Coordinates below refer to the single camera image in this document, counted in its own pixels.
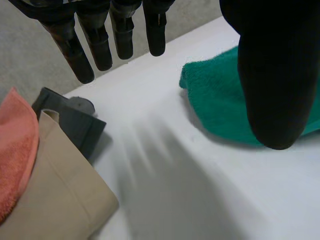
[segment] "white surface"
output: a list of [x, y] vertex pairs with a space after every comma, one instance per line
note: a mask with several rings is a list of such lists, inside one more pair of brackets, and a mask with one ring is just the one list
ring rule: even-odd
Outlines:
[[[209, 140], [189, 121], [182, 66], [238, 40], [218, 18], [170, 42], [163, 56], [144, 55], [67, 94], [91, 100], [107, 122], [94, 166], [121, 207], [97, 239], [320, 239], [320, 137], [284, 151], [249, 149]], [[159, 125], [192, 159], [175, 152], [175, 141], [166, 146], [171, 137]]]

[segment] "floor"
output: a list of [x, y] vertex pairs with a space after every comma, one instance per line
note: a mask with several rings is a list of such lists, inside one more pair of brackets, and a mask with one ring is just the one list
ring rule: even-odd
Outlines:
[[[0, 102], [15, 86], [18, 92], [32, 103], [42, 87], [65, 94], [81, 85], [54, 43], [50, 34], [38, 23], [29, 19], [8, 0], [0, 0]], [[176, 0], [167, 13], [166, 41], [169, 42], [189, 31], [221, 16], [219, 0]], [[133, 58], [146, 54], [148, 43], [143, 9], [133, 16]], [[113, 42], [110, 18], [105, 23], [115, 69], [127, 60], [120, 60]], [[99, 71], [90, 54], [85, 36], [79, 23], [75, 30], [94, 70]]]

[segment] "cloth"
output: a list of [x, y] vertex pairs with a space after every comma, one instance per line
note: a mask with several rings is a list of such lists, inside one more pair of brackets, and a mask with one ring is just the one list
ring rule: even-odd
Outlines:
[[118, 200], [58, 125], [42, 112], [39, 148], [25, 193], [0, 226], [0, 239], [84, 240], [118, 208]]
[[[238, 47], [235, 47], [210, 60], [187, 63], [179, 85], [187, 90], [190, 104], [210, 133], [238, 143], [261, 145], [247, 118], [237, 57]], [[303, 135], [320, 128], [319, 88], [320, 84]]]
[[0, 223], [27, 187], [38, 142], [37, 116], [12, 88], [0, 106]]

